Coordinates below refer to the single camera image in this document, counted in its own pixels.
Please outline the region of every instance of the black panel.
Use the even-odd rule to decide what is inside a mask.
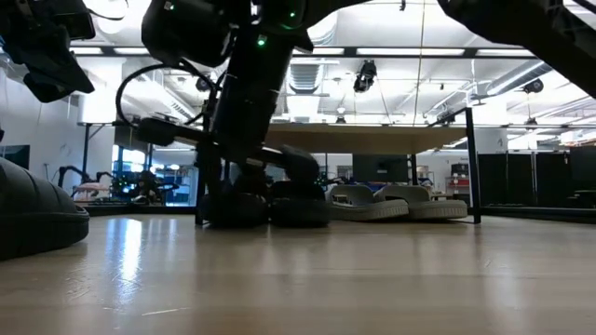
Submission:
[[[571,173],[577,187],[592,188],[596,184],[596,147],[571,148],[570,155]]]
[[[144,141],[137,140],[133,130],[130,127],[116,127],[114,144],[129,150],[138,150],[147,154],[149,152],[149,144]]]
[[[29,145],[7,145],[0,146],[0,157],[5,158],[21,168],[29,168],[29,156],[31,146]]]
[[[508,155],[507,203],[510,205],[534,205],[532,156],[530,154]]]
[[[479,154],[481,205],[507,203],[507,158],[505,154]]]
[[[354,154],[356,181],[408,182],[408,156]]]
[[[574,193],[568,154],[541,153],[536,155],[536,195],[538,205],[564,208]]]

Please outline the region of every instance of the ceiling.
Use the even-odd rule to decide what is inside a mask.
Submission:
[[[88,6],[104,15],[121,15],[126,7],[122,0],[88,0]],[[142,45],[141,22],[149,0],[129,2],[127,16],[123,21],[112,22],[94,19],[98,37],[85,45],[135,46]],[[583,8],[569,7],[586,22],[596,26],[596,16]],[[343,8],[337,13],[334,35],[328,46],[341,47],[506,47],[496,46],[468,31],[463,25],[445,16],[434,0],[409,0],[405,11],[400,11],[400,1],[376,0],[363,5]],[[470,89],[470,83],[491,82],[524,64],[527,60],[453,60],[453,59],[373,59],[378,78],[372,88],[361,94],[352,89],[355,72],[363,59],[326,58],[323,79],[318,97],[303,97],[299,103],[288,104],[286,94],[292,93],[284,86],[278,102],[279,117],[291,119],[292,114],[303,114],[298,106],[313,109],[308,113],[311,122],[333,118],[342,107],[346,114],[376,115],[362,116],[362,120],[373,122],[422,122],[427,115],[438,112],[439,103],[458,93],[462,88]],[[507,101],[508,114],[518,120],[528,114],[589,114],[596,112],[596,102],[587,99],[586,93],[569,84],[559,74],[551,72],[543,76],[545,90],[526,95],[515,90],[500,97]],[[159,83],[185,105],[198,110],[207,93],[194,88],[196,79],[176,71],[164,72]],[[558,108],[584,99],[585,103],[575,108]]]

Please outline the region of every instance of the black partition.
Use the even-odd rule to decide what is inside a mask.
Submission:
[[[569,207],[574,194],[571,164],[567,153],[535,155],[536,199],[539,207]]]
[[[505,154],[479,154],[481,205],[507,203],[507,157]]]
[[[479,154],[483,206],[534,206],[531,154]]]
[[[507,154],[507,204],[535,206],[531,154]]]
[[[596,146],[571,148],[571,176],[576,190],[596,190]]]

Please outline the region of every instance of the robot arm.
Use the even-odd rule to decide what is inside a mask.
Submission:
[[[108,176],[111,179],[114,178],[114,176],[110,172],[98,172],[95,174],[95,182],[101,182],[103,176]]]
[[[68,172],[68,171],[73,171],[73,172],[76,172],[76,174],[80,175],[81,183],[93,182],[93,180],[87,173],[83,173],[83,171],[81,171],[77,167],[73,167],[73,166],[60,167],[58,169],[58,187],[62,188],[62,186],[64,185],[64,176],[66,175],[66,172]]]
[[[562,0],[437,0],[449,17],[496,43],[526,47],[596,97],[596,32]],[[585,0],[575,0],[596,11]],[[262,147],[292,51],[312,50],[306,29],[364,0],[152,0],[142,42],[170,66],[230,61],[221,98],[210,111],[208,139],[244,161]],[[82,0],[0,0],[3,47],[30,70],[25,84],[41,101],[93,87],[68,45],[95,32]],[[204,36],[200,43],[197,36]]]

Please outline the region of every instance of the black cable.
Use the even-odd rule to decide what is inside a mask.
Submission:
[[[124,122],[128,127],[135,128],[136,126],[133,125],[126,118],[126,116],[124,115],[124,111],[122,110],[122,96],[124,95],[124,89],[127,87],[127,85],[132,80],[134,80],[139,75],[146,74],[148,72],[160,70],[160,69],[174,69],[174,70],[186,71],[192,75],[198,76],[201,79],[203,79],[210,86],[210,91],[211,91],[210,96],[217,94],[217,92],[216,92],[217,88],[216,88],[215,84],[213,84],[213,82],[211,82],[206,75],[200,73],[197,69],[195,69],[195,67],[187,60],[182,60],[181,65],[167,65],[167,64],[161,63],[161,64],[145,66],[145,67],[141,68],[140,70],[137,70],[137,71],[133,72],[132,74],[130,74],[129,76],[127,76],[124,79],[124,81],[122,81],[122,84],[120,84],[120,87],[118,88],[118,91],[115,94],[115,112],[118,115],[118,117],[122,120],[122,122]]]
[[[129,9],[129,0],[124,0],[124,2],[127,4],[127,10]],[[107,17],[105,15],[99,14],[98,12],[96,12],[95,10],[88,8],[88,11],[90,14],[95,15],[98,18],[104,19],[104,20],[113,20],[113,21],[119,21],[119,20],[123,20],[127,15],[126,13],[121,16],[121,17]]]
[[[224,81],[226,74],[227,74],[227,70],[223,71],[223,73],[220,74],[220,76],[217,78],[217,81],[215,82],[215,89],[212,89],[209,94],[209,97],[207,100],[208,105],[210,103],[212,103],[213,101],[215,101],[215,99],[217,99],[217,92],[222,90],[222,82]],[[204,116],[204,114],[201,112],[201,113],[197,114],[195,117],[193,117],[192,119],[184,122],[184,125],[190,126],[190,125],[194,124],[196,121],[198,121],[203,116]]]

